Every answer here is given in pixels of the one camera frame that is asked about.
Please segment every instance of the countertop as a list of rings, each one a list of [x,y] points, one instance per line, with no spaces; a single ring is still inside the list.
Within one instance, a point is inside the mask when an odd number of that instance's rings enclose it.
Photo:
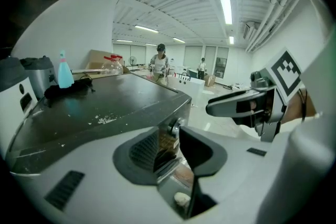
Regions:
[[[158,126],[191,100],[131,73],[93,79],[92,87],[95,92],[85,88],[51,107],[38,102],[6,155],[12,172],[39,173],[80,144]]]

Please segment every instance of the fan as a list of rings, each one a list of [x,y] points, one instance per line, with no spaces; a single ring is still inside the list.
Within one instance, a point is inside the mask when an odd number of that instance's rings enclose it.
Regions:
[[[136,57],[134,57],[134,56],[131,56],[129,59],[128,59],[128,62],[130,63],[130,65],[131,66],[133,66],[133,65],[136,65],[137,63],[137,61],[136,61],[137,59],[136,59]]]

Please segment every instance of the gray appliance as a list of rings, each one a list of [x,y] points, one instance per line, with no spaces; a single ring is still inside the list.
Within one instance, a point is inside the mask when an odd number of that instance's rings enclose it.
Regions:
[[[20,61],[28,73],[37,99],[41,99],[51,85],[57,84],[54,66],[49,57],[25,58]]]
[[[19,59],[0,60],[0,154],[4,158],[17,129],[37,103]]]

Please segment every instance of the person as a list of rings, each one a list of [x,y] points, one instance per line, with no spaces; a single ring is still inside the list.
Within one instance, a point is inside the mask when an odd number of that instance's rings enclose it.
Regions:
[[[204,57],[201,59],[201,62],[198,65],[197,71],[198,71],[197,72],[197,78],[204,80],[204,73],[206,71],[206,68],[205,68],[205,58]]]
[[[165,53],[166,47],[164,44],[159,44],[156,50],[158,53],[151,59],[151,65],[154,65],[152,80],[158,84],[166,85],[165,76],[169,69],[169,59]]]

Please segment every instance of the fluorescent light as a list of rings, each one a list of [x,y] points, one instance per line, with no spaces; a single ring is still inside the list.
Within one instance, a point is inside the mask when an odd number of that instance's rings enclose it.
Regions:
[[[230,0],[220,0],[224,12],[225,23],[227,25],[232,24],[232,10]]]
[[[176,37],[173,37],[173,39],[175,39],[175,40],[177,40],[177,41],[179,41],[179,42],[185,43],[183,40],[180,40],[180,39],[178,39],[178,38],[176,38]]]
[[[117,39],[117,41],[121,41],[121,42],[132,42],[130,40],[122,40],[122,39]]]
[[[154,33],[158,33],[159,31],[156,31],[156,30],[153,30],[153,29],[149,29],[149,28],[146,28],[146,27],[142,27],[142,26],[139,26],[139,25],[136,25],[135,28],[140,28],[140,29],[143,29],[143,30],[148,30],[148,31],[151,31],[151,32],[154,32]]]

